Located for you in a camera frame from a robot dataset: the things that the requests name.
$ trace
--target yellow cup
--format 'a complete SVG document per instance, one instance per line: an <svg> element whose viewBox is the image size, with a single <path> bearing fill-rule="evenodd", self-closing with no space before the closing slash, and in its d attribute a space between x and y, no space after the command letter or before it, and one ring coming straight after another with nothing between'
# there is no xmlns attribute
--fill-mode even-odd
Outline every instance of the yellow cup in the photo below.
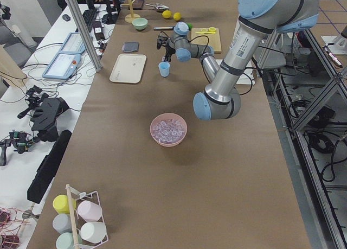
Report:
<svg viewBox="0 0 347 249"><path fill-rule="evenodd" d="M76 209L76 200L72 199L72 205ZM59 195L53 200L53 207L58 214L70 214L67 195Z"/></svg>

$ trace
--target chair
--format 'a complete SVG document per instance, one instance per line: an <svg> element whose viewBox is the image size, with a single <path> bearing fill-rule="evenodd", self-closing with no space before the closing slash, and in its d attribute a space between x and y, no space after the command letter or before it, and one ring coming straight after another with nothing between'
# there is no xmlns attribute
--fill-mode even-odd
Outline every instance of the chair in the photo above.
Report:
<svg viewBox="0 0 347 249"><path fill-rule="evenodd" d="M19 67L23 67L31 56L29 49L4 25L0 25L0 44Z"/></svg>

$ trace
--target computer mouse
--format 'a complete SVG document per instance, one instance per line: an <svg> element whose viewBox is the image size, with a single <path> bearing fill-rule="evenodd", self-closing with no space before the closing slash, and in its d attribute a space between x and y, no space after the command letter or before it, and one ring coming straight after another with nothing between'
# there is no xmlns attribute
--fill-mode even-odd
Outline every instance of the computer mouse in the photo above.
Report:
<svg viewBox="0 0 347 249"><path fill-rule="evenodd" d="M69 21L70 19L71 19L71 18L70 18L69 15L67 15L67 14L64 14L64 15L63 15L63 20Z"/></svg>

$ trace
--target blue plastic cup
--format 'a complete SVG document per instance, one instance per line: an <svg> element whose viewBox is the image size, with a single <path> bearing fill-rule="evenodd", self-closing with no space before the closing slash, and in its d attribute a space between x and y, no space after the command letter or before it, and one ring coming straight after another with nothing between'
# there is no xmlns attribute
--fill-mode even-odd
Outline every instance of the blue plastic cup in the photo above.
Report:
<svg viewBox="0 0 347 249"><path fill-rule="evenodd" d="M160 62L158 67L159 67L160 75L162 77L167 77L169 75L169 72L170 72L169 62Z"/></svg>

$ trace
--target wooden cutting board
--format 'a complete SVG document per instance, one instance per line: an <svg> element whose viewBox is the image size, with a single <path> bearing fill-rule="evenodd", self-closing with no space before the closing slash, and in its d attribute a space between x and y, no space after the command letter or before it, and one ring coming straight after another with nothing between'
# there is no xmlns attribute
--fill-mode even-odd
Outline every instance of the wooden cutting board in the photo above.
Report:
<svg viewBox="0 0 347 249"><path fill-rule="evenodd" d="M217 28L216 34L197 34L195 32L201 31L202 28L192 28L191 29L191 38L193 39L194 37L197 36L208 36L209 38L209 46L212 46L215 53L221 53L222 52L222 46L221 46L221 38L219 36L219 29ZM206 44L207 43L207 38L206 37L199 37L195 39L192 43L194 44Z"/></svg>

